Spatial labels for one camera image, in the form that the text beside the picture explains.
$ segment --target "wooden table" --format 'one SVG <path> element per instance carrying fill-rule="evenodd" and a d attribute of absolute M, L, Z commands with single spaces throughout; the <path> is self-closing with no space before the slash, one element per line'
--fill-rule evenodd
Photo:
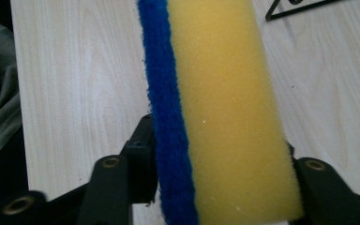
<path fill-rule="evenodd" d="M 253 3 L 296 157 L 330 163 L 360 194 L 360 1 L 273 22 L 271 0 Z M 87 182 L 149 112 L 138 10 L 129 0 L 22 0 L 12 10 L 29 186 L 52 199 Z M 135 206 L 135 224 L 163 224 L 158 204 Z"/>

